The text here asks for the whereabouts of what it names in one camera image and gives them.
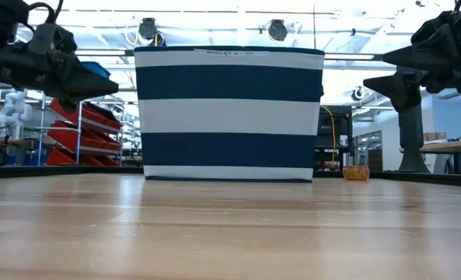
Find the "navy white striped fabric basket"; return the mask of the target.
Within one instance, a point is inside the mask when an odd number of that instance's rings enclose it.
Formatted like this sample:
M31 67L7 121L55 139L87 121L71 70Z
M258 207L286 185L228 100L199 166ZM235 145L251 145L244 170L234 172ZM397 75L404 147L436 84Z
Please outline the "navy white striped fabric basket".
M324 57L294 47L137 48L145 176L310 181Z

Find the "wooden workbench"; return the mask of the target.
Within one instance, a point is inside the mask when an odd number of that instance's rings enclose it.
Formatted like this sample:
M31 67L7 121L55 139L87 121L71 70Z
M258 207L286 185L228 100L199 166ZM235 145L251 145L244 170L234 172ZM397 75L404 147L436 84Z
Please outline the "wooden workbench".
M461 174L461 140L424 144L421 153L449 154L453 157L453 173Z

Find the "black pedestal post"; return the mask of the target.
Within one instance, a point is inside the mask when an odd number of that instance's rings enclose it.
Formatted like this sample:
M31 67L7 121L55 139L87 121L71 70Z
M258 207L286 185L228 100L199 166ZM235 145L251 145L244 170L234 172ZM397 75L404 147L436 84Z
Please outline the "black pedestal post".
M400 147L403 149L403 158L398 170L407 173L430 173L420 153L420 148L424 144L424 132L421 90L419 85L414 84L418 70L398 66L396 73L403 76L405 93L409 98L407 105L398 113Z

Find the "metal shelf rack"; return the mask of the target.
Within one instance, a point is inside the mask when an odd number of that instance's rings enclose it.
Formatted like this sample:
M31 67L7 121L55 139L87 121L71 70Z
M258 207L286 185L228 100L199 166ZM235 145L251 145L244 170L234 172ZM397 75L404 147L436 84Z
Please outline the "metal shelf rack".
M79 116L79 121L78 121L78 123L77 123L76 125L78 126L78 135L80 135L80 134L81 134L81 130L82 130L82 116L81 116L81 114L82 114L82 113L81 113L81 110L82 110L82 103L80 103L80 104L78 105L78 108L79 108L79 114L80 114L80 116ZM59 114L57 114L57 116L58 116L58 117L57 117L57 119L56 119L55 121L63 121L63 122L67 122L67 123L73 124L72 122L67 121L66 119L64 119L64 118L63 118L62 116L60 116ZM55 140L53 140L52 138L50 138L50 137L47 135L47 133L48 133L49 130L51 130L51 126L50 126L49 128L46 128L44 131L46 132L46 136L51 140L50 146L52 147L52 150L53 150L53 149L65 149L64 147L60 146ZM106 135L109 135L113 140L115 140L115 141L118 142L117 136L120 134L120 131L119 131L117 134L111 134L111 133L107 133L107 132L103 132L103 133L106 134ZM100 153L100 154L92 154L92 153L88 153L88 152L87 152L87 153L81 153L80 150L79 150L79 149L80 149L80 142L78 142L78 144L77 144L77 151L76 151L76 153L73 153L73 154L75 154L76 165L79 164L79 156L80 156L80 155L84 155L84 154L88 154L88 155L105 155L105 156L109 156L111 159L113 159L114 161L116 161L116 162L119 163L119 160L118 160L117 157L120 155L121 148L122 148L122 145L121 145L121 147L120 147L120 150L119 150L118 153L116 153L116 154L101 154L101 153Z

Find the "red storage bin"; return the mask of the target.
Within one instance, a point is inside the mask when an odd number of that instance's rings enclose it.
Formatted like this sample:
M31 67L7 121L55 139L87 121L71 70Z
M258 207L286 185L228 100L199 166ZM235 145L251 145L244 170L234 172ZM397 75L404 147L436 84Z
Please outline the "red storage bin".
M45 162L47 166L75 165L75 154L66 149L53 149ZM119 166L120 164L105 155L80 155L79 165L86 166Z
M75 112L69 113L63 109L58 100L52 100L49 108L73 124L77 124L79 121L78 107L76 107ZM103 109L90 102L82 102L81 113L82 126L85 128L117 134L122 127L111 110Z
M63 121L55 121L47 135L71 153L76 153L78 142L81 153L116 154L121 147L119 142L99 131L82 127L78 135L77 125Z

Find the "small round gold tin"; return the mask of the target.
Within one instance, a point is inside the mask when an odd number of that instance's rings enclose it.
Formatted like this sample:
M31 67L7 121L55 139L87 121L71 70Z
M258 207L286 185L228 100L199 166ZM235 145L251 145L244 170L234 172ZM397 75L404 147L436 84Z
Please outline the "small round gold tin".
M342 170L345 180L368 180L370 170L367 166L345 166Z

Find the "grey horizontal beam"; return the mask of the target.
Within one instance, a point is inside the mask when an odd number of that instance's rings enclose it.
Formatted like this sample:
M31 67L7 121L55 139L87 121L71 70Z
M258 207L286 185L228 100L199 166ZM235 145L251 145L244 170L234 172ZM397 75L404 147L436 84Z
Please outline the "grey horizontal beam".
M89 49L77 50L77 56L91 57L133 57L133 50ZM325 59L331 61L382 61L381 54L325 53Z

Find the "black cabinet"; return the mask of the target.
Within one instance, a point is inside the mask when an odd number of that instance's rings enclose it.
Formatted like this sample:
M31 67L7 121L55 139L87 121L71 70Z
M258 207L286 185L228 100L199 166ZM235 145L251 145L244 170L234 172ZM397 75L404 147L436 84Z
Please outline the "black cabinet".
M320 107L314 170L342 171L354 156L352 108Z

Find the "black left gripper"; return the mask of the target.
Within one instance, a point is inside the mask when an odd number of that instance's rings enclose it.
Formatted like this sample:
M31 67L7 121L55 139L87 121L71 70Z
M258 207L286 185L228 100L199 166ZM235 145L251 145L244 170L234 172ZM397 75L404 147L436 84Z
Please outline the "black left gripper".
M54 23L59 9L53 9L44 2L27 4L23 0L0 0L0 82L13 84L13 68L29 67L33 62L25 43L16 42L18 26L28 23L30 11L45 8L47 23ZM57 97L61 108L68 113L77 110L79 101L116 93L119 85L109 78L86 68L81 61L70 54L54 54L55 73L53 97Z

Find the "blue plastic bin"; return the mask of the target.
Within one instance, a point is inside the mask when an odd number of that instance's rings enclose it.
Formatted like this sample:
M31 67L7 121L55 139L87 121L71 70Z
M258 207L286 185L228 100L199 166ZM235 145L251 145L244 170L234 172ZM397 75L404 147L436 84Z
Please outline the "blue plastic bin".
M110 78L110 72L106 70L101 64L95 61L82 61L82 66L91 72L100 75L106 79Z

